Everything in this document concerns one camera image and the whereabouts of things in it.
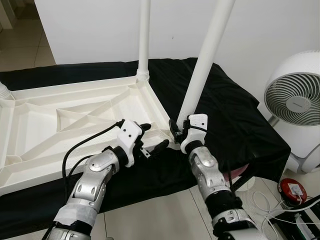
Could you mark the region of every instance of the red device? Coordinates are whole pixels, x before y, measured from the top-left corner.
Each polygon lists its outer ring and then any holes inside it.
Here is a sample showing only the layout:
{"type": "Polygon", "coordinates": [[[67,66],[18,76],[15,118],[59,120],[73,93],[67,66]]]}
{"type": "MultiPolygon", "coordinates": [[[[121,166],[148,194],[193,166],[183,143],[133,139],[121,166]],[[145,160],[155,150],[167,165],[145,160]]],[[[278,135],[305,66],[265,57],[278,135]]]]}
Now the red device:
{"type": "Polygon", "coordinates": [[[304,186],[302,186],[298,181],[291,178],[285,178],[280,182],[279,191],[284,200],[294,206],[299,205],[300,203],[302,204],[307,200],[307,192],[304,186]]]}

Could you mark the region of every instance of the white vertical tube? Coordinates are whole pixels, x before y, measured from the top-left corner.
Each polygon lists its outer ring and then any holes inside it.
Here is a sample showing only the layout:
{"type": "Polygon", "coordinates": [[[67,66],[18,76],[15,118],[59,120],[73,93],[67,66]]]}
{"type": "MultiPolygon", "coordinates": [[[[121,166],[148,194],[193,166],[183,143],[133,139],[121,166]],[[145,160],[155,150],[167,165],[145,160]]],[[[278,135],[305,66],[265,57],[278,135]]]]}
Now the white vertical tube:
{"type": "Polygon", "coordinates": [[[5,99],[10,96],[8,88],[0,82],[0,99],[5,99]]]}
{"type": "Polygon", "coordinates": [[[184,120],[196,110],[235,1],[236,0],[218,0],[216,3],[213,17],[202,44],[177,120],[177,125],[181,130],[184,120]]]}
{"type": "Polygon", "coordinates": [[[139,65],[136,72],[138,81],[149,80],[149,31],[150,31],[150,1],[141,0],[140,9],[140,38],[139,38],[139,65]]]}

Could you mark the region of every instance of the black cloth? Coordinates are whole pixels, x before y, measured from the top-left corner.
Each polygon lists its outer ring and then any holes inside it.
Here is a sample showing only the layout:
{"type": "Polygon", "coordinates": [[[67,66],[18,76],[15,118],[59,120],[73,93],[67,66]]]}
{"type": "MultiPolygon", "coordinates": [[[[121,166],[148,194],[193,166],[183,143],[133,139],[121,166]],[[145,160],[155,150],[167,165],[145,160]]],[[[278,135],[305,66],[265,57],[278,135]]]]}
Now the black cloth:
{"type": "MultiPolygon", "coordinates": [[[[176,120],[197,59],[152,59],[150,85],[176,120]]],[[[0,72],[0,81],[11,91],[53,85],[134,76],[138,62],[56,65],[0,72]]],[[[257,110],[259,102],[213,64],[196,113],[208,115],[206,146],[226,172],[250,164],[257,177],[279,181],[290,147],[257,110]]],[[[71,186],[81,176],[74,175],[71,186]]],[[[137,161],[123,168],[107,185],[100,212],[150,198],[169,195],[196,184],[187,158],[164,150],[157,161],[137,161]]],[[[0,197],[0,239],[47,228],[64,200],[61,179],[0,197]]]]}

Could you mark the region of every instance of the fan grille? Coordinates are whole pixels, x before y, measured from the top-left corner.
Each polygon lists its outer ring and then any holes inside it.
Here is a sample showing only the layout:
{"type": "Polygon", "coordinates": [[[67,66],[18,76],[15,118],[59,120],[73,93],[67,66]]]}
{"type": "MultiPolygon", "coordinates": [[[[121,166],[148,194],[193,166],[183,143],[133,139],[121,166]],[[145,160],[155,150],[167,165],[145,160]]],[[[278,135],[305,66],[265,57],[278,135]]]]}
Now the fan grille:
{"type": "Polygon", "coordinates": [[[265,92],[265,103],[273,115],[290,124],[320,124],[320,77],[312,74],[291,74],[274,81],[265,92]],[[287,107],[288,100],[302,97],[308,109],[295,112],[287,107]]]}

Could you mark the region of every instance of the white fan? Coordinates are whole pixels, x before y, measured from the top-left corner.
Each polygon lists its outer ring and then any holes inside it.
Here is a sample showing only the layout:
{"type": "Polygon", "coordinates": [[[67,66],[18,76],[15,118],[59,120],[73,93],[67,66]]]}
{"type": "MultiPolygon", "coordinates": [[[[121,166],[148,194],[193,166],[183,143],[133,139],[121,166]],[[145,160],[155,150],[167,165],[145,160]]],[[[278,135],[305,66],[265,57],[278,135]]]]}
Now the white fan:
{"type": "Polygon", "coordinates": [[[320,51],[286,59],[271,76],[264,101],[273,114],[270,124],[291,147],[286,168],[320,170],[320,51]]]}

